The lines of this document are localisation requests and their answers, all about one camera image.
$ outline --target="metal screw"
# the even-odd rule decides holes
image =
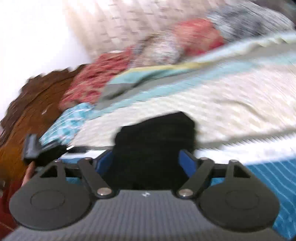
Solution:
[[[193,191],[190,190],[190,189],[181,189],[178,194],[181,196],[181,197],[190,197],[193,195]]]
[[[99,188],[97,190],[97,193],[101,196],[106,196],[112,193],[112,190],[110,188]]]

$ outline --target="ribbed gray surface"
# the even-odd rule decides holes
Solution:
[[[97,201],[92,211],[74,225],[49,232],[23,227],[5,241],[283,241],[272,229],[241,234],[208,222],[189,200],[170,191],[121,191],[110,200]]]

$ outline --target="black device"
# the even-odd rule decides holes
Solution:
[[[115,190],[104,181],[111,150],[77,164],[52,161],[11,198],[21,226],[5,240],[284,240],[271,229],[277,197],[240,162],[182,150],[179,164],[189,178],[176,191]],[[215,177],[225,179],[210,186]]]

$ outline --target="curtain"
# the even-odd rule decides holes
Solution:
[[[63,0],[70,28],[95,59],[235,0]]]

